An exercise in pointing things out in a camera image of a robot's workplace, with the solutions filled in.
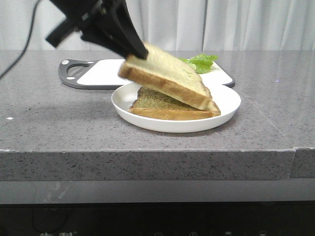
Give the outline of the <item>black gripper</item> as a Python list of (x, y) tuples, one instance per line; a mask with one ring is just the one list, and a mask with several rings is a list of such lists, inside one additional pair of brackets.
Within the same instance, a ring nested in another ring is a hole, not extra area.
[[(148, 51), (138, 36), (124, 0), (53, 0), (64, 15), (46, 41), (58, 47), (75, 31), (81, 39), (103, 46), (120, 56), (134, 55), (146, 59)], [(108, 14), (109, 24), (101, 24)]]

